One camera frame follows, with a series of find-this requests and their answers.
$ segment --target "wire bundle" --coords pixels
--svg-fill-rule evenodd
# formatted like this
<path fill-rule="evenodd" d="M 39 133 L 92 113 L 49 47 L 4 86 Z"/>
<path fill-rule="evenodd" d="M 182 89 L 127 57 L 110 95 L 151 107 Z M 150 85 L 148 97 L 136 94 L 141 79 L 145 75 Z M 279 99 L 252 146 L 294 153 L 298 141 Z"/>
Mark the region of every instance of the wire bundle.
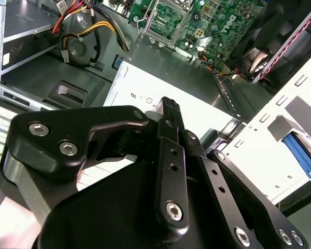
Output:
<path fill-rule="evenodd" d="M 100 44 L 100 38 L 99 38 L 99 34 L 97 32 L 97 28 L 99 27 L 107 27 L 109 29 L 111 29 L 114 34 L 117 37 L 117 41 L 118 44 L 120 45 L 120 47 L 122 48 L 123 51 L 128 52 L 129 47 L 128 47 L 128 43 L 123 35 L 122 30 L 120 29 L 120 27 L 116 24 L 116 22 L 111 18 L 111 16 L 100 6 L 97 6 L 95 4 L 94 1 L 92 0 L 74 0 L 72 2 L 72 4 L 69 6 L 69 8 L 67 8 L 67 10 L 61 15 L 61 17 L 59 18 L 58 22 L 55 24 L 54 28 L 53 28 L 53 34 L 57 33 L 60 31 L 60 26 L 62 25 L 63 21 L 68 18 L 71 15 L 74 15 L 84 9 L 91 9 L 91 20 L 92 20 L 92 26 L 89 27 L 88 29 L 82 31 L 81 33 L 67 33 L 66 35 L 64 35 L 61 39 L 62 42 L 62 52 L 63 58 L 65 62 L 68 62 L 68 39 L 70 37 L 74 37 L 77 38 L 79 40 L 81 40 L 83 37 L 91 34 L 92 32 L 94 32 L 95 34 L 95 39 L 96 39 L 96 56 L 94 58 L 90 59 L 91 63 L 95 63 L 97 62 L 99 56 L 100 56 L 100 49 L 101 49 L 101 44 Z M 100 21 L 97 22 L 96 20 L 96 16 L 94 15 L 93 10 L 95 10 L 96 12 L 98 12 L 101 16 L 103 16 L 106 21 Z M 87 65 L 81 65 L 81 64 L 77 64 L 75 63 L 76 66 L 80 66 L 80 67 L 87 67 L 90 64 Z"/>
<path fill-rule="evenodd" d="M 280 58 L 284 55 L 284 53 L 288 50 L 288 48 L 291 46 L 291 44 L 299 37 L 299 35 L 306 30 L 306 28 L 311 24 L 311 18 L 303 25 L 303 27 L 297 31 L 297 33 L 292 37 L 292 39 L 287 43 L 287 45 L 284 47 L 284 49 L 281 51 L 280 54 L 275 58 L 275 60 L 272 62 L 272 64 L 268 67 L 268 69 L 265 71 L 265 73 L 262 73 L 260 75 L 260 79 L 263 79 L 266 74 L 268 74 L 271 69 L 274 67 L 274 65 L 280 60 Z"/>

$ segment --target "screw hole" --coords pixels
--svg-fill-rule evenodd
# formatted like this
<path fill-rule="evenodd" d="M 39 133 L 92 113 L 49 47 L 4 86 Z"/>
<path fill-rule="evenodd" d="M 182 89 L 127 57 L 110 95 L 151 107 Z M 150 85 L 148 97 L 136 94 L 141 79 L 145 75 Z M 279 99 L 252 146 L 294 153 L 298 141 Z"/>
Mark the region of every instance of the screw hole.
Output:
<path fill-rule="evenodd" d="M 219 186 L 219 190 L 223 193 L 226 193 L 226 190 L 222 186 Z"/>
<path fill-rule="evenodd" d="M 172 153 L 174 156 L 177 156 L 177 152 L 176 152 L 174 149 L 171 149 L 171 153 Z"/>
<path fill-rule="evenodd" d="M 171 163 L 170 166 L 171 166 L 171 169 L 172 169 L 173 171 L 178 171 L 178 167 L 175 166 L 174 164 Z"/>

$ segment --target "white metal panel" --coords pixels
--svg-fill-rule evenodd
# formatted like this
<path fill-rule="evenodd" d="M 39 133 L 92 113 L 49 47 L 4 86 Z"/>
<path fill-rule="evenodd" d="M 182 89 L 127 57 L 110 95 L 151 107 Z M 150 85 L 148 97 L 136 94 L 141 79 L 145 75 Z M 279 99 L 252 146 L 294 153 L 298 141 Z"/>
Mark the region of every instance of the white metal panel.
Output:
<path fill-rule="evenodd" d="M 276 143 L 267 129 L 278 115 L 294 121 L 285 107 L 296 96 L 311 106 L 311 58 L 224 149 L 273 203 L 308 181 L 289 149 Z"/>
<path fill-rule="evenodd" d="M 199 138 L 209 129 L 221 131 L 233 119 L 227 113 L 127 62 L 122 62 L 104 105 L 133 105 L 146 112 L 153 110 L 164 96 L 180 105 L 186 129 Z"/>

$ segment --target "yellow wire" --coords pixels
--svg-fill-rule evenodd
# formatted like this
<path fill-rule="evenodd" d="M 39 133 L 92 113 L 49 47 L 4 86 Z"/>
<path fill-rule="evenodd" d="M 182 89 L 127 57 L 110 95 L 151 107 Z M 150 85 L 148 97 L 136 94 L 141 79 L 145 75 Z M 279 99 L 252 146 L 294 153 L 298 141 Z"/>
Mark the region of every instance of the yellow wire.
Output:
<path fill-rule="evenodd" d="M 82 36 L 82 35 L 84 35 L 85 33 L 89 32 L 89 31 L 91 31 L 91 30 L 93 30 L 93 29 L 96 29 L 96 28 L 98 28 L 98 27 L 102 27 L 102 26 L 108 27 L 110 30 L 112 30 L 112 31 L 115 33 L 115 30 L 114 30 L 113 26 L 112 26 L 109 22 L 101 21 L 101 22 L 95 23 L 94 25 L 92 25 L 91 27 L 89 27 L 88 29 L 84 30 L 83 32 L 81 32 L 81 33 L 79 33 L 79 34 L 75 34 L 75 33 L 69 33 L 69 34 L 70 34 L 70 35 L 74 35 L 74 36 Z M 63 46 L 63 50 L 66 50 L 66 48 L 67 48 L 67 41 L 68 41 L 68 38 L 69 38 L 69 36 L 68 36 L 68 37 L 65 37 L 65 38 L 63 39 L 63 45 L 64 45 L 64 46 Z"/>
<path fill-rule="evenodd" d="M 77 10 L 73 11 L 72 13 L 70 13 L 70 15 L 76 14 L 76 13 L 78 13 L 78 12 L 80 12 L 80 11 L 86 9 L 86 8 L 87 8 L 87 6 L 84 6 L 84 7 L 80 8 L 80 9 L 77 9 Z"/>
<path fill-rule="evenodd" d="M 89 31 L 96 29 L 97 27 L 101 27 L 101 26 L 106 26 L 106 27 L 110 28 L 110 30 L 112 30 L 113 33 L 115 33 L 115 29 L 113 28 L 113 26 L 109 22 L 101 21 L 101 22 L 95 23 L 94 25 L 92 25 L 88 29 L 84 30 L 82 33 L 79 33 L 78 35 L 81 36 L 81 35 L 89 32 Z"/>

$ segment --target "capacitor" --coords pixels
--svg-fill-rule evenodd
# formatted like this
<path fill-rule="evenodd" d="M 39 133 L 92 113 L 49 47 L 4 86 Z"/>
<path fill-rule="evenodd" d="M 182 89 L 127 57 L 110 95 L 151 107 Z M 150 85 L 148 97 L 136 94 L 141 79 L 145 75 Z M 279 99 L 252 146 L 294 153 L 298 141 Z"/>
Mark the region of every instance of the capacitor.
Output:
<path fill-rule="evenodd" d="M 213 31 L 218 31 L 218 30 L 219 30 L 219 27 L 218 27 L 217 25 L 213 25 L 213 26 L 212 26 L 212 30 L 213 30 Z"/>
<path fill-rule="evenodd" d="M 228 6 L 228 7 L 233 7 L 233 6 L 234 6 L 234 1 L 233 1 L 233 0 L 229 0 L 229 1 L 227 2 L 227 6 Z"/>
<path fill-rule="evenodd" d="M 219 15 L 219 20 L 223 21 L 226 19 L 226 15 L 225 14 L 220 14 Z"/>

